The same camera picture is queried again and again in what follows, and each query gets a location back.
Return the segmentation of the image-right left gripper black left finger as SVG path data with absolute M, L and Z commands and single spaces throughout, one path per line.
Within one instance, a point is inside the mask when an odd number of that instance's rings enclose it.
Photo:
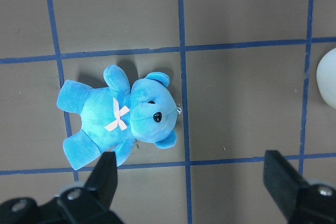
M 57 198 L 66 223 L 118 223 L 110 206 L 118 184 L 114 152 L 103 153 L 83 186 L 69 188 Z

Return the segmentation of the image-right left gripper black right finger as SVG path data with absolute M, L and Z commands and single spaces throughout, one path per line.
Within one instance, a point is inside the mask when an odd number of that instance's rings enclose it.
M 279 151 L 265 151 L 263 182 L 287 223 L 335 223 L 335 187 L 306 180 Z

